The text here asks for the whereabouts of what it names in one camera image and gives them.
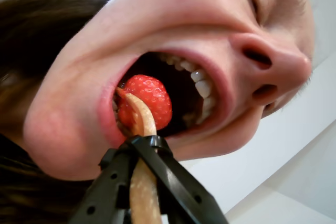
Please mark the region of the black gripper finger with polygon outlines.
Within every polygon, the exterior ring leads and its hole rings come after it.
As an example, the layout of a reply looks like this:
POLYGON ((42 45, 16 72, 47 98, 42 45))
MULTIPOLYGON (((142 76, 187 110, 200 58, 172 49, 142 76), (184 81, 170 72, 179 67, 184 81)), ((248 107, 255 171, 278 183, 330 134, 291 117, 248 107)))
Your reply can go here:
POLYGON ((161 213, 169 223, 228 223, 215 198, 178 163, 163 137, 134 136, 131 147, 158 179, 161 213))
POLYGON ((131 223, 129 188, 136 161, 126 144, 109 149, 99 164, 100 175, 68 222, 131 223))

